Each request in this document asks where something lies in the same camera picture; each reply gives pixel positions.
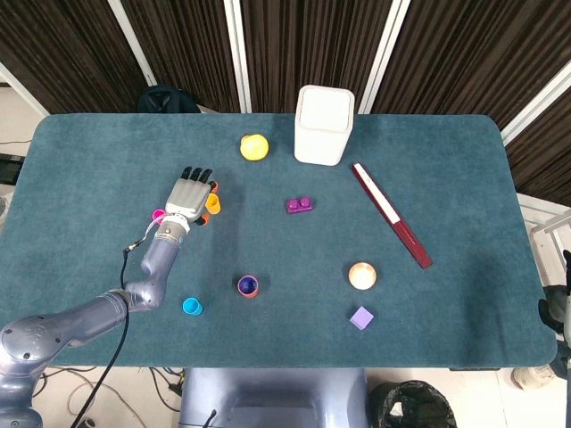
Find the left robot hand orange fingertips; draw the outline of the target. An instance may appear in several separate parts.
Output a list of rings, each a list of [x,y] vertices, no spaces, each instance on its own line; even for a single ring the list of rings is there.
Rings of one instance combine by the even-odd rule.
[[[187,224],[205,226],[208,222],[206,202],[215,187],[215,182],[210,180],[211,173],[211,169],[186,166],[166,201],[166,214],[182,216]]]

